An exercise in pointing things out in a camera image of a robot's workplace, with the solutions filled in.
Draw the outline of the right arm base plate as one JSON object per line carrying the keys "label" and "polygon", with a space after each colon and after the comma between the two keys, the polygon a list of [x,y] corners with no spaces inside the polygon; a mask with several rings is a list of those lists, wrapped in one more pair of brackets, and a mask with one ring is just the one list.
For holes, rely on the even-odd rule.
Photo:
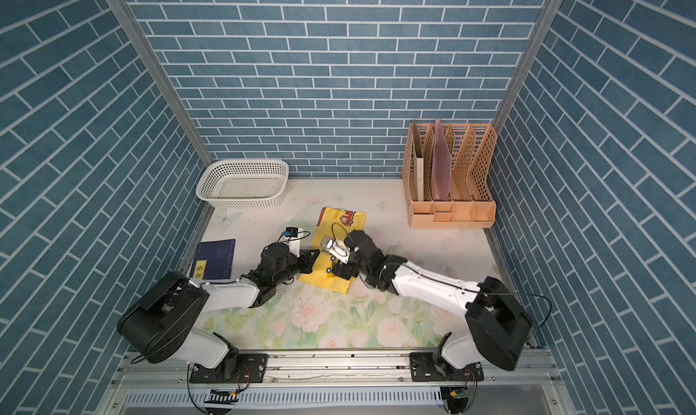
{"label": "right arm base plate", "polygon": [[435,352],[409,354],[411,380],[413,382],[482,382],[484,374],[479,362],[465,368],[455,368]]}

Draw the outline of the yellow cartoon car pillowcase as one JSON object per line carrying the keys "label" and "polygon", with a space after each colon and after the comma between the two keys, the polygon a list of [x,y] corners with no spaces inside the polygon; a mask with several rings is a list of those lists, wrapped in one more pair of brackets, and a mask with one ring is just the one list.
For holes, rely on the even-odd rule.
{"label": "yellow cartoon car pillowcase", "polygon": [[332,273],[340,262],[322,250],[321,241],[324,237],[330,237],[330,239],[336,237],[337,240],[343,241],[348,232],[356,229],[363,230],[366,220],[367,214],[365,212],[324,207],[311,241],[311,248],[319,249],[320,254],[313,265],[312,272],[300,275],[299,281],[306,285],[346,295],[352,280],[337,277]]}

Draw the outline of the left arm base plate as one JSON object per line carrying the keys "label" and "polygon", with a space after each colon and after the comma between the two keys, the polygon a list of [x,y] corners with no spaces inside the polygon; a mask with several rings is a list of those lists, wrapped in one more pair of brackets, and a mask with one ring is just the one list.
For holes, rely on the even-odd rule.
{"label": "left arm base plate", "polygon": [[268,358],[267,353],[229,354],[214,369],[195,364],[188,378],[192,383],[261,383]]}

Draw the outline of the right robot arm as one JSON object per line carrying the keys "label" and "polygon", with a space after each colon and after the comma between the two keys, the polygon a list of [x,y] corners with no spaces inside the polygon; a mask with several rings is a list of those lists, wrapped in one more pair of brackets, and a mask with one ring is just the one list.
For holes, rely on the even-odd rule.
{"label": "right robot arm", "polygon": [[362,230],[345,239],[324,237],[321,248],[335,263],[331,273],[342,279],[364,278],[370,288],[411,297],[464,320],[468,331],[449,332],[431,357],[439,375],[450,380],[477,362],[513,371],[533,327],[533,319],[502,281],[466,282],[426,270],[405,257],[386,255]]}

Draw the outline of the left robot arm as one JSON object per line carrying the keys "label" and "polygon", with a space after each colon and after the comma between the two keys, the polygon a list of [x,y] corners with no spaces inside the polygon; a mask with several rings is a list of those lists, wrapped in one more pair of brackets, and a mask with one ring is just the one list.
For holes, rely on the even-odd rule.
{"label": "left robot arm", "polygon": [[132,304],[117,324],[118,333],[140,356],[134,361],[158,364],[170,358],[215,370],[237,355],[226,338],[195,328],[205,313],[230,308],[257,308],[279,286],[312,273],[320,251],[275,242],[261,252],[258,267],[231,282],[197,282],[170,272]]}

